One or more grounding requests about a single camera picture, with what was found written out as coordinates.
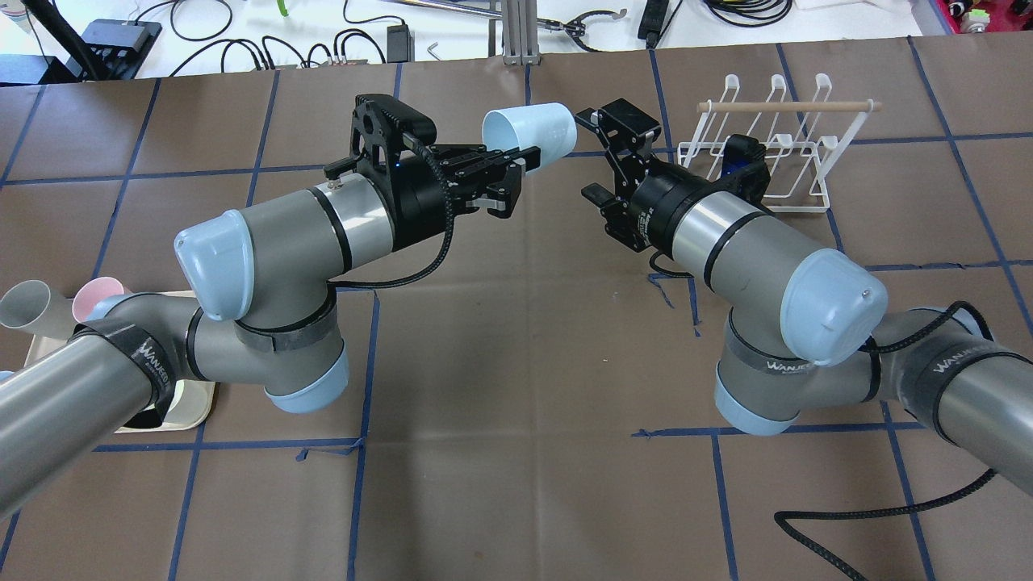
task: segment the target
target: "white dish rack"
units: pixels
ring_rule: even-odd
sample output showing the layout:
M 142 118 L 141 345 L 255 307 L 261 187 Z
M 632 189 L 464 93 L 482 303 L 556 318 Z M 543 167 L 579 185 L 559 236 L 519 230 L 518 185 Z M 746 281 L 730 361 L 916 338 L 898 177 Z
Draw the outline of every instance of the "white dish rack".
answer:
M 728 121 L 732 116 L 753 116 L 746 131 L 768 147 L 769 170 L 772 185 L 777 189 L 764 194 L 764 205 L 773 212 L 824 212 L 831 207 L 828 185 L 825 178 L 833 165 L 843 155 L 868 116 L 880 111 L 882 103 L 872 99 L 864 101 L 831 101 L 833 83 L 827 74 L 815 75 L 817 89 L 810 101 L 786 100 L 788 86 L 781 74 L 773 74 L 771 92 L 762 102 L 739 102 L 741 85 L 739 77 L 728 74 L 724 79 L 724 92 L 714 101 L 697 105 L 699 122 L 691 142 L 678 144 L 678 162 L 689 167 L 709 161 L 706 178 L 720 177 L 724 158 L 724 148 L 728 141 Z M 843 135 L 821 135 L 818 122 L 822 114 L 854 113 L 850 126 Z M 781 115 L 792 116 L 790 123 L 796 126 L 794 134 L 778 132 Z M 797 202 L 790 205 L 787 201 Z

